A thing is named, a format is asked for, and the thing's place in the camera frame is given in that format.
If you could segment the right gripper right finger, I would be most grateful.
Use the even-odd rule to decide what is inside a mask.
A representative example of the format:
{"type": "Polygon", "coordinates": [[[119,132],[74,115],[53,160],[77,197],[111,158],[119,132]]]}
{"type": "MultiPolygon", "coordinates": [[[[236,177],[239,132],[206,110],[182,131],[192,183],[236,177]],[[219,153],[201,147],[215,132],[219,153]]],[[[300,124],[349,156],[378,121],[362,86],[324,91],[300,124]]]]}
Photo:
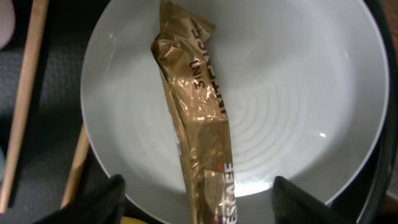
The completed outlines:
{"type": "Polygon", "coordinates": [[[276,224],[349,224],[339,213],[282,176],[274,179],[272,209],[276,224]]]}

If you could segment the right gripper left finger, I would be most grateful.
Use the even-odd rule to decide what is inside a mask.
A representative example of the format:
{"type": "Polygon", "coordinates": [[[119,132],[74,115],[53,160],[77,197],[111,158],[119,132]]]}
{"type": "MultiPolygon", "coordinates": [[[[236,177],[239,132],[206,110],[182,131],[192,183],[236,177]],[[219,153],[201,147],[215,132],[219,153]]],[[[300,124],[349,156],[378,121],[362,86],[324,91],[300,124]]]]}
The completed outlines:
{"type": "Polygon", "coordinates": [[[34,224],[120,224],[124,214],[125,180],[119,174],[57,212],[34,224]]]}

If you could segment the grey plate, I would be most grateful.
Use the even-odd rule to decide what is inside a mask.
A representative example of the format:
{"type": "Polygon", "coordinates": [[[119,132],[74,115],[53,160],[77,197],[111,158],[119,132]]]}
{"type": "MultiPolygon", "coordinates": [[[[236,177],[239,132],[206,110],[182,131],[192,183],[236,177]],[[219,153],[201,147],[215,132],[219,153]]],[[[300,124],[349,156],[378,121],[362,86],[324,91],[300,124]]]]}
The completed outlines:
{"type": "MultiPolygon", "coordinates": [[[[364,1],[180,0],[215,26],[207,44],[229,116],[240,223],[272,223],[278,175],[323,203],[353,181],[389,99],[380,31],[364,1]]],[[[150,45],[158,1],[111,1],[88,44],[81,110],[104,172],[164,223],[190,223],[177,138],[150,45]]]]}

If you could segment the gold coffee sachet wrapper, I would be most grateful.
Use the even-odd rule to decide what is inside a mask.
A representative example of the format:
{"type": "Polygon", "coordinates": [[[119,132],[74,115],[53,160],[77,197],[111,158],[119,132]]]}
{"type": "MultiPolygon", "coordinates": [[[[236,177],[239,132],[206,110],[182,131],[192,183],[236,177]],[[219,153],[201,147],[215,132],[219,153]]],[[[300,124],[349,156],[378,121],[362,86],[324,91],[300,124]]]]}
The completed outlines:
{"type": "Polygon", "coordinates": [[[177,134],[192,223],[237,223],[229,119],[205,42],[215,25],[172,1],[150,49],[177,134]]]}

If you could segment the yellow bowl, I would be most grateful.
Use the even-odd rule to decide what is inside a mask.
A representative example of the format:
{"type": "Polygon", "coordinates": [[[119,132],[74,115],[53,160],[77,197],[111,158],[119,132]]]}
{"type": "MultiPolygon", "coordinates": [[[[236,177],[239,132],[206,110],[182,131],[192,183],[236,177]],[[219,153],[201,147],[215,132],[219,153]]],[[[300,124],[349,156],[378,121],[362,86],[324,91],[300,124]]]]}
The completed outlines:
{"type": "Polygon", "coordinates": [[[121,224],[148,224],[148,223],[136,218],[122,217],[121,224]]]}

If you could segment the pink cup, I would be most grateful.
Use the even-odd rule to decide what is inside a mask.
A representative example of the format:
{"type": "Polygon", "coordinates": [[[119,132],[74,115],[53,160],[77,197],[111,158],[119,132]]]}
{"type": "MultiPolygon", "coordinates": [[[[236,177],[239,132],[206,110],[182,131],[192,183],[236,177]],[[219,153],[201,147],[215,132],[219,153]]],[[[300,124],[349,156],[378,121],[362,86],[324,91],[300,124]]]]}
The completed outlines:
{"type": "Polygon", "coordinates": [[[12,39],[16,15],[11,0],[1,0],[0,10],[0,48],[3,49],[12,39]]]}

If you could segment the right wooden chopstick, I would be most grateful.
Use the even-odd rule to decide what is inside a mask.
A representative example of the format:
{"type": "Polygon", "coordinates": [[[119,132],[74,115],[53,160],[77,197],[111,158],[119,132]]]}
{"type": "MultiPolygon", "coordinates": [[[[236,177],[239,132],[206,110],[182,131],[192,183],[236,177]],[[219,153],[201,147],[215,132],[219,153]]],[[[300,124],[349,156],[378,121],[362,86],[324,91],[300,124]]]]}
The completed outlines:
{"type": "Polygon", "coordinates": [[[81,127],[80,135],[72,161],[72,166],[63,194],[63,199],[60,207],[61,209],[66,207],[76,197],[89,148],[90,141],[88,139],[85,125],[83,124],[81,127]]]}

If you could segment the wooden chopstick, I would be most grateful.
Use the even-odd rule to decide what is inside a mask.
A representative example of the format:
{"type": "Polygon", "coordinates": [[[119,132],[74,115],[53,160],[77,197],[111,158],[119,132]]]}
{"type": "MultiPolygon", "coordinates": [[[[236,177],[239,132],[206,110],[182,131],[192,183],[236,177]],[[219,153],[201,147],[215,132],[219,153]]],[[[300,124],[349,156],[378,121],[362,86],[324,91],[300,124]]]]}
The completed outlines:
{"type": "Polygon", "coordinates": [[[61,209],[66,207],[76,197],[89,148],[90,141],[88,139],[85,125],[83,124],[81,127],[80,135],[72,161],[72,166],[63,194],[63,199],[60,207],[61,209]]]}
{"type": "Polygon", "coordinates": [[[12,117],[11,132],[7,148],[4,176],[1,189],[1,213],[6,213],[12,193],[12,186],[21,153],[25,126],[40,58],[49,0],[33,0],[29,28],[25,43],[22,67],[17,90],[16,104],[12,117]]]}

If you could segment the round black tray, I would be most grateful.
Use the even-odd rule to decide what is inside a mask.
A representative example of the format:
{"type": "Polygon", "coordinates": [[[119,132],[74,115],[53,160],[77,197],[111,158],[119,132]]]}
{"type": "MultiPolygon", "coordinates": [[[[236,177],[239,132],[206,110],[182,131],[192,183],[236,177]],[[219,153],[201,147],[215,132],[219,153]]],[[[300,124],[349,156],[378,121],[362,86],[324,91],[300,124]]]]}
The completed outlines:
{"type": "MultiPolygon", "coordinates": [[[[6,153],[12,114],[29,26],[32,1],[12,1],[14,35],[1,50],[1,149],[6,153]]],[[[96,21],[109,1],[50,1],[10,206],[1,223],[33,223],[60,208],[82,124],[80,72],[96,21]]],[[[382,140],[363,171],[331,205],[351,222],[394,223],[381,218],[381,190],[392,175],[396,148],[382,140]]],[[[92,153],[88,154],[78,197],[106,182],[92,153]]]]}

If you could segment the left wooden chopstick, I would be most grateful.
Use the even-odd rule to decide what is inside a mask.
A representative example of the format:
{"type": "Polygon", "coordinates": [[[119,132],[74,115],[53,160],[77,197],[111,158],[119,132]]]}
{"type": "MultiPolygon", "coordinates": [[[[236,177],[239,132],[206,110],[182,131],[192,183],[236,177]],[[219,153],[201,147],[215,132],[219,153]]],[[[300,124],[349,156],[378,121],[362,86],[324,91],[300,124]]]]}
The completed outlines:
{"type": "Polygon", "coordinates": [[[4,176],[1,189],[1,213],[6,213],[12,193],[12,186],[21,153],[25,126],[40,58],[49,0],[33,0],[29,28],[25,43],[22,67],[17,90],[16,104],[12,117],[11,132],[7,148],[4,176]]]}

